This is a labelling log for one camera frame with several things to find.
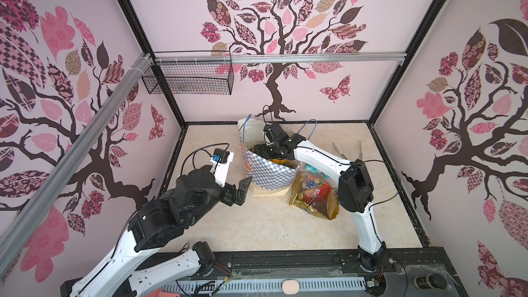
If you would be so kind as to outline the blue checkered paper bag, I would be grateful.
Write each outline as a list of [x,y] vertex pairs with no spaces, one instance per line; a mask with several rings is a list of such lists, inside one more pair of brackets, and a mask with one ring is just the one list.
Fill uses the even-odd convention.
[[301,162],[286,159],[268,160],[252,152],[257,144],[264,144],[265,122],[255,120],[252,115],[237,122],[243,158],[244,172],[252,177],[250,192],[254,197],[281,197],[288,194],[294,179],[301,169]]

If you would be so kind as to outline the teal snack packet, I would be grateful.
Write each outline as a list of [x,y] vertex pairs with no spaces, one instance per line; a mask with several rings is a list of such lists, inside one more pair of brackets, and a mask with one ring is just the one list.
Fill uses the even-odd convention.
[[319,177],[324,177],[325,179],[329,179],[328,175],[326,175],[322,171],[316,169],[315,167],[313,167],[313,166],[311,166],[309,164],[305,164],[305,166],[303,167],[303,170],[306,171],[306,172],[311,173],[312,175],[317,175]]

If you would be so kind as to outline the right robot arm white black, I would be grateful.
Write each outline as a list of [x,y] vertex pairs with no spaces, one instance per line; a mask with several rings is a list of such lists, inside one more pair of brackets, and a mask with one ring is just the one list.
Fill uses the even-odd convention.
[[338,184],[339,204],[353,215],[358,232],[360,266],[366,272],[378,271],[386,255],[386,243],[379,236],[373,213],[374,186],[367,165],[360,159],[352,162],[332,155],[298,133],[289,135],[277,122],[265,125],[263,135],[265,142],[256,146],[257,155],[308,164]]

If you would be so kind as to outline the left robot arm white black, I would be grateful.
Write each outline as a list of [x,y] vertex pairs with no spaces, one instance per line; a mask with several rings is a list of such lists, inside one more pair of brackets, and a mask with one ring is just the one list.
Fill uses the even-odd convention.
[[218,203],[243,205],[251,182],[251,177],[241,180],[238,186],[217,180],[210,166],[178,177],[175,188],[131,216],[118,243],[88,275],[64,282],[60,294],[147,296],[172,281],[209,274],[215,255],[203,241],[149,268],[143,263],[182,236]]

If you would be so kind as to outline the gold candy bag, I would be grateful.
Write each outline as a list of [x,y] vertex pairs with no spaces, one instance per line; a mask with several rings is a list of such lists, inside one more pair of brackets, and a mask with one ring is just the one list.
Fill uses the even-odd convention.
[[321,219],[338,216],[338,191],[328,180],[309,171],[300,170],[291,186],[290,206]]

